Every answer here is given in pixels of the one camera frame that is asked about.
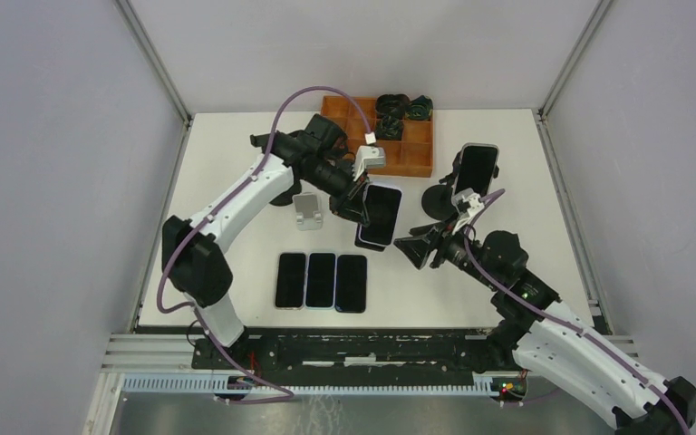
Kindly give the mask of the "phone with white case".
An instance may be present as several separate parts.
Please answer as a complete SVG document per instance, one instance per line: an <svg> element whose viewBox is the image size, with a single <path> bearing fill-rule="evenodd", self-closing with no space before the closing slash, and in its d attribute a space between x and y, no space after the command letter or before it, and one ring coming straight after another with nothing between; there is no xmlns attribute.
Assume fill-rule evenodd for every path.
<svg viewBox="0 0 696 435"><path fill-rule="evenodd" d="M401 200L402 191L399 188L371 184L364 195L370 225L363 226L361 240L389 246L393 241Z"/></svg>

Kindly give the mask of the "white folding phone stand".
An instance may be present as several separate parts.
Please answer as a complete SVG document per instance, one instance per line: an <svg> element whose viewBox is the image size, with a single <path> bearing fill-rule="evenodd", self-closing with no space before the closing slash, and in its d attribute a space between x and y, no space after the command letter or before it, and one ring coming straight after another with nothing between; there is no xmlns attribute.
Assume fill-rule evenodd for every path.
<svg viewBox="0 0 696 435"><path fill-rule="evenodd" d="M323 227L324 215L319 196L312 192L293 196L295 224L300 231L315 231Z"/></svg>

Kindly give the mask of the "phone with pale case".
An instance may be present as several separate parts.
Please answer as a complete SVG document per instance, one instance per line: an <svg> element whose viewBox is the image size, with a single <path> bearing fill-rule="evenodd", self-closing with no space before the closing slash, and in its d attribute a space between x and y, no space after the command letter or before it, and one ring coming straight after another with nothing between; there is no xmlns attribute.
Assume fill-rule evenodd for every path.
<svg viewBox="0 0 696 435"><path fill-rule="evenodd" d="M499 149L493 144L467 143L457 158L453 193L471 189L485 197L498 173Z"/></svg>

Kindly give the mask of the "black phone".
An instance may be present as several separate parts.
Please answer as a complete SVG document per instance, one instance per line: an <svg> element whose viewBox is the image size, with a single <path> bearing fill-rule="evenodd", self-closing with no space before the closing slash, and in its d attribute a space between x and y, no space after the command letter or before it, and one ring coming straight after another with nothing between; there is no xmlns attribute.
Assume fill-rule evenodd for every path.
<svg viewBox="0 0 696 435"><path fill-rule="evenodd" d="M338 312L361 314L366 309L367 258L342 255L337 258L334 306Z"/></svg>

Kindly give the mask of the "phone with blue case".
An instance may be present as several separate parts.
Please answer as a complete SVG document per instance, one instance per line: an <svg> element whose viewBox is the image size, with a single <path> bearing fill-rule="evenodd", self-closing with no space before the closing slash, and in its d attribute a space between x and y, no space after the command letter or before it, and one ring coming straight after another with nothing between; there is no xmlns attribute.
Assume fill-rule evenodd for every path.
<svg viewBox="0 0 696 435"><path fill-rule="evenodd" d="M336 260L334 253L312 253L308 257L305 283L305 306L332 308L334 306Z"/></svg>

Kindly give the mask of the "phone with clear case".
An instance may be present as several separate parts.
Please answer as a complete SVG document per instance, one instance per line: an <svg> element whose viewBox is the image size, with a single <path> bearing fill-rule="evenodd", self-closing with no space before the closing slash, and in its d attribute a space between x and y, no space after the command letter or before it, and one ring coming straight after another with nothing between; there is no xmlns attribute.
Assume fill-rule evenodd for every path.
<svg viewBox="0 0 696 435"><path fill-rule="evenodd" d="M305 253L282 253L278 258L274 306L299 309L305 303Z"/></svg>

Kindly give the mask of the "small black folding phone stand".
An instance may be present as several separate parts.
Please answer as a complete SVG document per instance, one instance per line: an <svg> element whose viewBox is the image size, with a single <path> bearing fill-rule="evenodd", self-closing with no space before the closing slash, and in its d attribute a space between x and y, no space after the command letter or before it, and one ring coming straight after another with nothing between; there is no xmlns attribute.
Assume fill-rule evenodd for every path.
<svg viewBox="0 0 696 435"><path fill-rule="evenodd" d="M371 250L374 252L383 252L386 249L386 246L384 246L384 245L377 245L377 244L368 243L368 242L361 240L360 233L361 233L362 229L363 229L363 226L361 226L361 225L358 225L356 227L354 241L353 241L354 245L356 247L368 249L368 250Z"/></svg>

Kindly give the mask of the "black round phone stand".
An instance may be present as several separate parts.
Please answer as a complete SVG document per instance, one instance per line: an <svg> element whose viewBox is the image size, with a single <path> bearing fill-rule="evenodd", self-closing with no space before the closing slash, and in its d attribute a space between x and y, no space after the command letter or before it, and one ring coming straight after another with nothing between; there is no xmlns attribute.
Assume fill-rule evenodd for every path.
<svg viewBox="0 0 696 435"><path fill-rule="evenodd" d="M288 207L294 203L294 196L298 195L296 191L286 191L279 194L269 201L269 204L274 207Z"/></svg>

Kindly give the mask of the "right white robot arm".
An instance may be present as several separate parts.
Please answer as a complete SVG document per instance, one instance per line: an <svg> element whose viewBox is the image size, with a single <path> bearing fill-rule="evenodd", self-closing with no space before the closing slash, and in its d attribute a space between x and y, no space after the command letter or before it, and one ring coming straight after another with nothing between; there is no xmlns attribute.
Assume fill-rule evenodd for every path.
<svg viewBox="0 0 696 435"><path fill-rule="evenodd" d="M445 263L493 291L502 321L488 335L489 362L534 372L597 414L618 434L688 434L696 418L696 387L649 369L587 325L557 291L532 273L517 234L483 240L466 225L416 227L394 240L416 268Z"/></svg>

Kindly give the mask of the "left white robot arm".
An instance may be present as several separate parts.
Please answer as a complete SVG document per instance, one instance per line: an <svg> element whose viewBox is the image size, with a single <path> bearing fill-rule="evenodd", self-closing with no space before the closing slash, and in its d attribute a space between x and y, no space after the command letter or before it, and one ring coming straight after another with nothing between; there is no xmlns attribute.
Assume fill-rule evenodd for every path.
<svg viewBox="0 0 696 435"><path fill-rule="evenodd" d="M241 367L248 345L246 330L229 289L233 273L226 253L242 230L269 204L307 182L329 196L339 218L367 224L363 192L368 177L340 168L331 152L346 142L334 121L315 114L304 129L250 136L259 156L247 172L218 199L193 217L169 217L161 230L162 281L186 296L203 329L213 336L213 355L227 369Z"/></svg>

